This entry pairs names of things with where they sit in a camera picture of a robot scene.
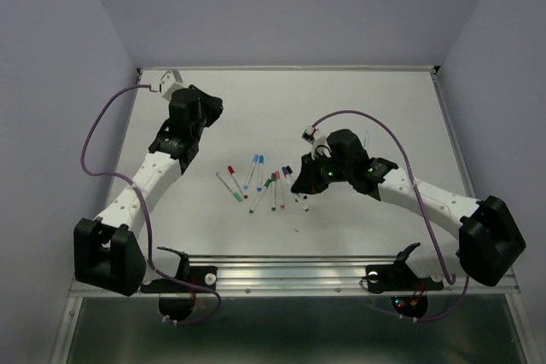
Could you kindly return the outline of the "aluminium front rail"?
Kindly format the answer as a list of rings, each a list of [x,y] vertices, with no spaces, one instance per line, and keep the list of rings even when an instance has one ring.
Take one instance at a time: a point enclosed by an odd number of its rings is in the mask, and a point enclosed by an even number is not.
[[[377,269],[388,269],[393,260],[385,257],[198,257],[189,258],[192,272],[199,270],[195,284],[204,286],[205,273],[215,274],[216,292],[222,298],[288,298],[288,297],[357,297],[410,295],[409,291],[396,290],[372,293],[364,280],[367,273],[380,275]],[[434,275],[426,285],[426,294],[458,295],[464,285],[464,275],[457,275],[454,285],[439,281]],[[168,280],[145,283],[133,294],[139,297],[188,297],[190,290]],[[469,281],[468,294],[518,294],[520,287],[513,270],[494,287]],[[87,285],[76,280],[71,284],[69,296],[81,298],[120,297],[121,295]]]

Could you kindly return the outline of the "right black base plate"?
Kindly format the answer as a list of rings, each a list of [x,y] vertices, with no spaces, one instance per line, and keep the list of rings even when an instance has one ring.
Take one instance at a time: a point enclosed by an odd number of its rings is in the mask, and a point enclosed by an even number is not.
[[[423,319],[429,306],[427,291],[444,289],[442,279],[434,280],[431,276],[418,278],[407,261],[411,253],[421,244],[413,243],[400,251],[392,264],[375,264],[365,268],[365,274],[359,285],[368,292],[378,295],[383,292],[398,292],[391,297],[395,312],[414,321]]]

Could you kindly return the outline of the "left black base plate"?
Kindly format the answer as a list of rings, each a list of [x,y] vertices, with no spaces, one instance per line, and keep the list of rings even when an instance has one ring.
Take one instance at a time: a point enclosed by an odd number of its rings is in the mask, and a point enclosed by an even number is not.
[[[215,266],[193,267],[189,254],[166,246],[159,246],[174,256],[175,272],[167,274],[159,268],[148,266],[145,281],[138,291],[158,294],[158,311],[164,323],[173,326],[190,326],[209,321],[222,306],[222,297],[216,290]]]

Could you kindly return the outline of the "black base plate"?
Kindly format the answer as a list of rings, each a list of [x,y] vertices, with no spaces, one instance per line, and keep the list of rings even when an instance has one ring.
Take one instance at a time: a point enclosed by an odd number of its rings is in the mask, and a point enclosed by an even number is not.
[[[407,261],[411,253],[421,244],[413,243],[400,251],[392,264],[375,264],[365,268],[365,274],[359,285],[368,292],[378,295],[383,292],[398,292],[391,297],[395,312],[414,321],[423,319],[429,306],[427,291],[444,289],[442,279],[434,280],[431,276],[418,278]]]
[[[222,297],[216,290],[215,266],[193,267],[189,254],[166,246],[159,246],[174,256],[175,272],[167,274],[159,268],[148,266],[145,281],[138,291],[158,294],[158,311],[164,323],[173,326],[190,326],[209,321],[222,306]]]

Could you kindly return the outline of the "light blue capped pen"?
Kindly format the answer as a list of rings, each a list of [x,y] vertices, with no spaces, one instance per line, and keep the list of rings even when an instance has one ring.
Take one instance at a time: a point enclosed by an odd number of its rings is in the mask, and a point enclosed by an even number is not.
[[[243,189],[244,190],[248,190],[249,187],[250,187],[250,184],[251,184],[251,181],[252,181],[252,178],[253,178],[253,174],[254,174],[254,171],[257,167],[257,164],[258,164],[258,160],[259,160],[259,155],[256,153],[253,155],[253,160],[248,168],[248,171],[247,171],[247,175],[246,175],[246,178],[245,178],[245,181],[244,181],[244,184],[243,184]]]

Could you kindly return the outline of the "green tipped white pen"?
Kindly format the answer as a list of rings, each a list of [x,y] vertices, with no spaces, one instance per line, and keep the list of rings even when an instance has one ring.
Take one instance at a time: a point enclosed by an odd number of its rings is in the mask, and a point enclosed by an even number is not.
[[[230,185],[229,183],[227,182],[227,180],[223,177],[223,175],[220,173],[220,172],[216,172],[216,177],[218,178],[218,180],[228,189],[229,193],[238,201],[238,202],[242,202],[243,201],[243,198],[242,196],[236,192]]]

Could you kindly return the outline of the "pink capped pen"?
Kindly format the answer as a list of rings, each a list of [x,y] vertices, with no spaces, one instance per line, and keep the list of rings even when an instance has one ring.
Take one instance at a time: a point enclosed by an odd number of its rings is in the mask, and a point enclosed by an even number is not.
[[[277,170],[275,172],[275,176],[276,176],[276,207],[278,209],[284,209],[286,204],[284,199],[284,192],[282,188],[282,179],[281,179],[280,171]]]

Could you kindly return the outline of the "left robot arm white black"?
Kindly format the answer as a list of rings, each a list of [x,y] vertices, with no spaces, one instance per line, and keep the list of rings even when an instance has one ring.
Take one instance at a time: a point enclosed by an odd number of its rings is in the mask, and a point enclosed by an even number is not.
[[[194,85],[146,85],[146,90],[169,101],[169,116],[150,144],[144,161],[133,177],[112,172],[126,183],[119,196],[94,219],[81,219],[73,230],[76,280],[124,296],[134,294],[153,271],[170,290],[186,288],[205,292],[189,282],[189,269],[172,261],[162,270],[154,263],[154,250],[143,251],[138,243],[142,229],[151,237],[151,212],[169,187],[188,169],[199,151],[204,129],[223,112],[220,98]]]

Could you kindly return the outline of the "dark red capped pen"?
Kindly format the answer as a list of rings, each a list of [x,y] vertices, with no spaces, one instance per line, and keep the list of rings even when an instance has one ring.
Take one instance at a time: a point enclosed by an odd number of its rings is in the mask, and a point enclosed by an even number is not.
[[[369,151],[369,143],[370,143],[370,134],[369,134],[369,131],[366,130],[364,134],[364,142],[363,142],[363,146],[366,151]]]

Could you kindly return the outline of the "purple capped pen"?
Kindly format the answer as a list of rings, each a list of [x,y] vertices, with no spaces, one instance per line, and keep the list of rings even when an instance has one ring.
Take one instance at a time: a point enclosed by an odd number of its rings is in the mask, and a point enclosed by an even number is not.
[[[283,166],[282,167],[282,174],[283,174],[283,177],[284,177],[284,182],[287,186],[287,190],[288,192],[292,195],[294,201],[296,203],[299,202],[299,197],[297,196],[297,194],[294,194],[292,191],[291,191],[291,187],[292,187],[292,181],[291,181],[291,178],[290,178],[290,173],[288,171],[288,168],[286,166]]]

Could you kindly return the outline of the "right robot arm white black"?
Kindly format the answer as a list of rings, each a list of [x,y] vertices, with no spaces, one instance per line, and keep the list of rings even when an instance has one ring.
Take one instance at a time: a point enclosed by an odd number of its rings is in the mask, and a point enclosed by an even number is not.
[[[356,134],[348,129],[325,136],[310,126],[302,135],[311,150],[301,158],[295,194],[320,194],[334,182],[346,182],[359,194],[398,206],[438,226],[453,237],[440,248],[417,242],[406,246],[389,275],[402,287],[444,274],[465,274],[493,287],[526,248],[525,240],[506,203],[450,193],[410,176],[409,167],[371,157]]]

